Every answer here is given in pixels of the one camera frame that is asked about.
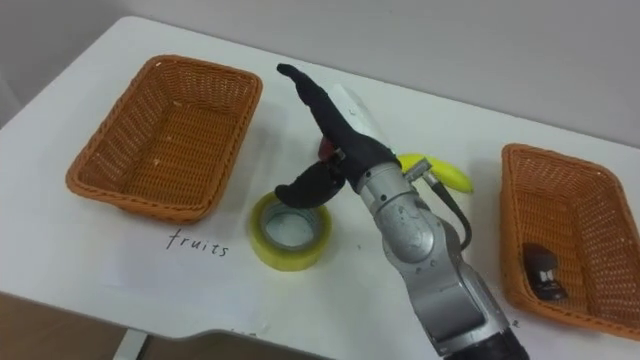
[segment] roll of tape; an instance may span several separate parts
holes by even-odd
[[[329,243],[331,216],[324,206],[293,209],[269,193],[253,207],[249,233],[262,262],[280,271],[300,271],[315,264]]]

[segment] brown wicker basket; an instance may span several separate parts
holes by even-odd
[[[514,307],[566,324],[640,340],[640,243],[622,186],[606,168],[526,145],[502,151],[501,266]],[[538,300],[522,244],[558,258],[569,297]]]
[[[261,92],[246,71],[154,57],[77,156],[67,186],[167,222],[197,221],[222,197]]]

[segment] yellow banana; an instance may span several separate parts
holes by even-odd
[[[398,155],[398,160],[402,164],[402,172],[409,170],[420,159],[426,158],[431,163],[431,171],[445,186],[463,192],[472,193],[473,184],[471,179],[463,173],[460,169],[449,164],[446,161],[442,161],[433,156],[421,155],[421,154],[402,154]]]

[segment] white wall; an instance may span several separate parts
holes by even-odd
[[[19,99],[122,14],[640,146],[637,0],[3,0]]]

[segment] white table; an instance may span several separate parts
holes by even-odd
[[[264,92],[217,211],[183,228],[228,247],[228,256],[203,261],[178,249],[171,253],[178,262],[197,263],[187,285],[174,276],[144,289],[145,281],[158,279],[132,285],[135,269],[118,268],[131,266],[118,256],[139,255],[139,245],[130,244],[164,248],[177,227],[75,196],[64,175],[140,66],[165,53],[252,71]],[[474,226],[465,257],[518,321],[514,331],[533,359],[637,358],[639,343],[509,307],[499,292],[497,257],[504,144],[529,143],[607,166],[626,185],[636,216],[640,151],[133,17],[118,21],[0,131],[0,291],[168,338],[226,331],[337,359],[436,359],[370,215],[350,191],[328,204],[334,232],[316,266],[279,273],[251,252],[250,208],[310,164],[318,145],[308,110],[275,70],[279,62],[299,66],[326,87],[355,90],[400,152],[435,155],[471,176],[476,193],[456,194]],[[452,218],[423,194],[438,214]],[[154,261],[141,259],[140,266],[157,266]],[[114,280],[114,271],[125,279]]]

